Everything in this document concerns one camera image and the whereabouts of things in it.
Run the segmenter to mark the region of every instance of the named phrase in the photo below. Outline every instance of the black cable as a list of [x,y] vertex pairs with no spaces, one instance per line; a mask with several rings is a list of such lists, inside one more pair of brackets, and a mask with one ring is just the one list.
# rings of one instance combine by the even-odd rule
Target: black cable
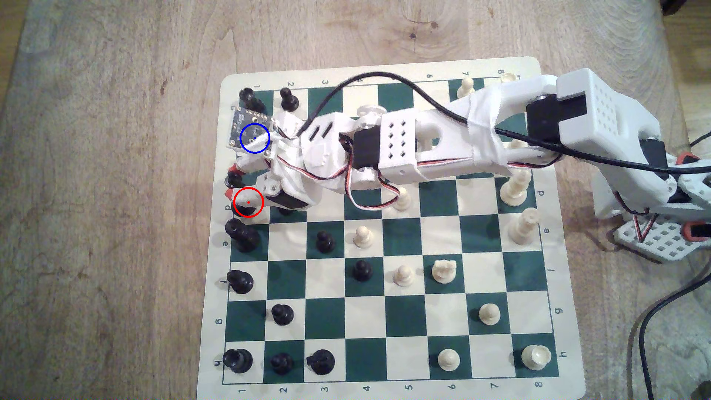
[[[358,75],[354,75],[343,82],[339,83],[336,87],[334,87],[331,92],[326,95],[326,97],[319,103],[319,106],[316,107],[316,110],[311,114],[311,116],[304,122],[304,124],[299,128],[299,131],[296,133],[297,137],[301,136],[301,134],[309,128],[311,123],[314,121],[316,116],[321,112],[321,110],[326,106],[326,103],[338,92],[340,92],[344,87],[347,85],[363,78],[370,78],[373,76],[383,76],[386,78],[392,78],[394,80],[397,80],[401,83],[404,83],[411,89],[413,89],[415,92],[417,92],[418,95],[422,96],[425,101],[427,101],[432,107],[440,111],[442,114],[445,114],[447,117],[463,124],[466,125],[466,118],[462,117],[461,115],[458,115],[454,113],[453,111],[447,109],[445,106],[439,104],[435,99],[431,98],[428,94],[426,94],[419,86],[415,85],[411,80],[408,80],[406,78],[403,78],[402,76],[396,74],[396,73],[390,73],[390,72],[384,72],[384,71],[373,71],[373,72],[367,72],[367,73],[361,73]],[[504,135],[506,137],[510,137],[511,139],[519,139],[522,140],[528,144],[532,144],[534,146],[542,147],[543,149],[547,149],[556,153],[562,153],[567,156],[575,157],[578,159],[583,159],[586,161],[590,162],[596,162],[599,164],[607,164],[607,165],[612,165],[614,167],[623,167],[623,168],[629,168],[629,169],[640,169],[642,171],[650,171],[650,172],[658,172],[661,174],[707,174],[711,172],[711,166],[708,167],[680,167],[680,168],[670,168],[670,167],[652,167],[649,164],[642,164],[639,162],[630,162],[630,161],[624,161],[620,159],[612,159],[608,157],[601,157],[597,156],[595,154],[590,154],[590,153],[585,153],[585,152],[579,152],[577,150],[570,149],[566,146],[563,146],[562,144],[558,143],[551,143],[551,142],[546,142],[544,140],[540,139],[535,139],[533,137],[529,137],[526,135],[522,135],[517,132],[513,132],[510,130],[505,130],[501,128],[495,128],[496,133],[500,135]]]
[[693,142],[689,143],[689,147],[694,147],[695,145],[701,143],[704,139],[707,139],[708,137],[711,137],[711,132],[708,132],[707,134],[701,135],[698,139],[694,140]]
[[649,368],[647,367],[647,354],[644,351],[644,333],[647,329],[647,324],[649,323],[649,320],[659,310],[664,308],[670,302],[680,298],[681,296],[691,293],[694,290],[697,290],[698,288],[709,282],[711,282],[711,273],[706,275],[706,278],[703,278],[697,281],[696,283],[693,283],[687,286],[686,288],[683,288],[676,293],[672,293],[668,297],[660,300],[657,305],[655,305],[651,310],[649,310],[649,312],[647,312],[647,316],[645,316],[644,320],[642,320],[642,324],[639,327],[639,358],[642,363],[642,375],[644,376],[644,384],[647,387],[647,397],[649,398],[649,400],[654,400],[654,395],[652,394],[652,380],[649,377]]

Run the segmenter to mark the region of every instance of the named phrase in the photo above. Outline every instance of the white square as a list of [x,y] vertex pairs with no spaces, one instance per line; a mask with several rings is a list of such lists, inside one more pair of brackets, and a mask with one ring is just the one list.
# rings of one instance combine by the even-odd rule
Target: white square
[[357,117],[356,110],[362,105],[378,104],[378,85],[346,86],[343,88],[343,114],[349,117]]
[[456,181],[456,204],[459,215],[497,214],[497,198],[493,178],[457,179]]
[[473,378],[515,377],[511,335],[469,336],[471,376]]
[[[366,226],[373,235],[373,244],[368,248],[360,248],[353,244],[356,237],[356,229],[359,226]],[[346,232],[344,251],[346,258],[382,257],[383,256],[383,220],[382,219],[360,219],[344,221],[343,228]]]
[[[410,207],[404,211],[398,211],[395,207],[390,206],[383,210],[383,219],[392,218],[419,218],[419,185],[418,184],[404,184],[396,185],[397,187],[404,187],[407,190],[407,195],[410,196]],[[383,203],[390,201],[394,194],[386,189],[380,190],[380,198]]]
[[[274,91],[274,112],[272,115],[284,110],[282,108],[282,95],[279,91]],[[292,114],[296,115],[300,120],[305,120],[309,117],[309,89],[292,89],[292,95],[299,99],[299,108],[295,109]]]
[[[294,319],[288,325],[278,325],[272,317],[272,307],[285,304],[294,311]],[[306,329],[306,299],[267,300],[264,340],[303,340]]]
[[324,189],[321,201],[306,212],[307,222],[343,221],[343,195]]
[[306,258],[306,223],[289,222],[269,225],[270,261],[303,260]]
[[423,216],[419,219],[422,254],[460,254],[459,216]]
[[230,269],[241,270],[249,273],[252,279],[255,280],[252,289],[240,295],[232,289],[227,282],[227,273],[225,273],[218,281],[215,282],[221,288],[228,288],[230,294],[229,301],[249,301],[249,300],[266,300],[267,299],[267,262],[266,261],[246,261],[240,263],[231,263]]
[[225,350],[245,349],[252,355],[252,367],[244,374],[236,374],[231,369],[224,367],[223,381],[226,384],[261,384],[264,380],[264,342],[227,342]]
[[[417,84],[421,89],[428,94],[431,98],[440,104],[447,104],[449,102],[449,82],[446,80],[438,80],[435,82],[420,82]],[[412,91],[412,103],[415,108],[421,111],[430,110],[434,108],[429,104],[422,96],[418,95],[414,90]]]
[[498,215],[498,225],[501,230],[501,250],[502,251],[540,251],[540,229],[538,226],[531,232],[532,240],[531,243],[526,245],[520,245],[515,241],[511,240],[508,235],[508,229],[512,223],[516,223],[516,220],[520,216],[520,213],[516,214],[499,214]]
[[506,275],[503,272],[503,255],[495,253],[464,253],[461,255],[464,270],[464,291],[467,293],[504,293]]
[[385,297],[346,298],[346,339],[385,337]]
[[343,298],[346,296],[346,260],[313,258],[306,260],[306,298]]
[[[326,375],[318,375],[306,364],[306,358],[317,350],[325,349],[333,354],[336,365]],[[346,380],[346,340],[309,339],[304,340],[304,382],[338,382]]]
[[[383,257],[383,276],[385,295],[424,295],[424,261],[422,256],[385,256]],[[399,286],[393,278],[401,265],[409,265],[415,272],[415,280],[410,286]]]
[[424,295],[427,336],[469,334],[469,316],[464,293]]
[[508,323],[511,333],[551,333],[548,292],[508,292]]
[[427,337],[387,337],[385,351],[388,381],[429,379]]

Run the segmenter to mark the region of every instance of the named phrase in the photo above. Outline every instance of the blue circle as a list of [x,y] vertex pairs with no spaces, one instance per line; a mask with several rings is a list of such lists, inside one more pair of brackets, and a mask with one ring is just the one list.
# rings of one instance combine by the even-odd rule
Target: blue circle
[[[245,144],[242,143],[242,134],[245,133],[245,129],[247,129],[247,127],[249,127],[250,125],[259,125],[260,127],[263,127],[265,131],[267,131],[267,144],[264,146],[264,149],[261,149],[261,150],[258,151],[258,152],[251,152],[251,151],[245,149]],[[258,122],[252,122],[251,124],[246,124],[245,127],[243,127],[242,130],[240,131],[240,145],[242,146],[242,149],[245,150],[245,151],[248,152],[248,153],[259,154],[259,153],[265,151],[265,150],[267,149],[267,147],[269,147],[269,143],[270,143],[271,141],[272,141],[272,136],[269,134],[269,130],[267,129],[267,127],[265,127],[264,125],[262,125],[262,124],[260,124],[260,123],[258,123]]]

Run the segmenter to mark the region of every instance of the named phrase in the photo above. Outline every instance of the green square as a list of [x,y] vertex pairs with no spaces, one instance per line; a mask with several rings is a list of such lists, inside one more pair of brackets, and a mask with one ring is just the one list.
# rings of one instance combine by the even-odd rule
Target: green square
[[[501,311],[501,319],[495,325],[487,325],[479,319],[479,308],[486,303],[496,304]],[[466,309],[469,311],[469,334],[490,335],[511,333],[508,323],[508,301],[506,293],[467,293]]]
[[488,172],[476,172],[474,174],[457,175],[457,179],[471,179],[471,178],[493,178],[493,174]]
[[[294,359],[294,368],[284,375],[272,369],[271,359],[279,353],[287,353]],[[284,340],[264,343],[264,383],[300,384],[304,382],[304,341]]]
[[230,301],[225,316],[225,342],[264,340],[267,302]]
[[[370,263],[373,267],[373,276],[365,281],[360,282],[353,277],[353,266],[356,261],[364,260]],[[346,259],[346,297],[357,296],[382,296],[385,294],[383,287],[383,258],[347,258]]]
[[266,261],[267,254],[269,251],[269,225],[250,225],[252,228],[257,230],[260,235],[260,244],[256,249],[243,253],[237,249],[237,242],[232,242],[232,250],[230,252],[230,262],[238,263],[242,261]]
[[346,337],[346,299],[306,299],[307,339]]
[[279,212],[279,207],[269,208],[269,223],[286,222],[306,222],[306,212],[292,210],[289,215],[282,215],[282,213]]
[[346,381],[387,381],[385,338],[346,339]]
[[[462,79],[466,77],[467,75],[461,74]],[[472,80],[474,81],[474,90],[479,90],[484,87],[483,78],[472,78]],[[450,79],[447,81],[447,84],[449,85],[449,101],[455,101],[457,99],[456,91],[461,87],[461,79]]]
[[542,251],[518,251],[503,254],[506,291],[547,290]]
[[[353,200],[361,206],[377,206],[383,202],[380,197],[380,189],[356,190],[351,194],[353,195]],[[383,213],[380,210],[363,211],[357,209],[348,199],[348,196],[343,196],[343,215],[347,221],[353,219],[380,219],[383,217]]]
[[267,263],[267,299],[306,297],[306,260]]
[[[441,256],[422,256],[424,265],[424,292],[428,295],[442,293],[464,293],[464,267],[461,261],[461,254],[445,254]],[[456,261],[456,275],[450,283],[443,284],[437,282],[432,277],[432,267],[436,260]]]
[[[539,378],[558,377],[558,357],[555,352],[555,338],[553,333],[527,333],[523,335],[511,335],[513,345],[513,366],[516,370],[517,378]],[[529,344],[546,346],[550,350],[550,362],[539,371],[532,371],[526,368],[521,361],[521,353]]]
[[498,215],[459,216],[462,253],[501,251]]
[[383,254],[422,254],[419,218],[383,219]]
[[[469,356],[469,336],[432,336],[427,338],[429,350],[429,379],[452,380],[471,379],[471,357]],[[452,349],[459,354],[459,367],[454,371],[444,371],[437,362],[439,353]]]
[[[496,127],[505,130],[512,130],[522,135],[528,135],[528,132],[526,131],[526,114],[524,113],[511,115],[509,118],[499,122]],[[504,142],[510,142],[512,140],[510,137],[504,135],[499,135],[499,137]]]
[[420,216],[457,215],[456,180],[429,181],[419,184]]
[[516,207],[509,206],[501,201],[501,195],[499,195],[499,192],[506,181],[508,181],[508,178],[496,177],[493,179],[494,186],[496,186],[496,204],[498,205],[499,213],[520,213],[528,207],[535,207],[535,186],[533,185],[533,180],[531,180],[528,184],[528,188],[526,189],[526,200],[524,200],[520,206]]
[[[343,221],[306,223],[306,258],[343,258],[346,237],[343,230]],[[320,231],[329,232],[336,241],[336,247],[330,253],[322,253],[316,248],[316,235]]]
[[427,336],[424,295],[385,296],[385,332],[388,337]]
[[[326,96],[333,90],[333,88],[310,88],[309,89],[309,117],[316,111],[319,103],[326,98]],[[343,91],[338,91],[333,97],[326,103],[324,108],[321,110],[319,115],[329,114],[331,112],[343,112]]]
[[412,89],[404,83],[378,85],[378,103],[388,112],[415,106]]
[[[264,103],[264,114],[270,117],[274,114],[274,92],[271,90],[255,90],[255,97]],[[245,102],[240,100],[240,107],[244,107]]]

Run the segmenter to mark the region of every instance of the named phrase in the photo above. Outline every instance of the wood grain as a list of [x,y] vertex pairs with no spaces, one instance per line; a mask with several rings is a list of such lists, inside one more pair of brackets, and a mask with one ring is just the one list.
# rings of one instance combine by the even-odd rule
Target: wood grain
[[[33,1],[0,119],[0,397],[195,396],[226,75],[504,56],[589,67],[688,143],[654,1]],[[586,397],[643,399],[639,315],[708,253],[610,244],[591,172],[558,168]],[[658,398],[710,378],[710,300],[650,324]]]

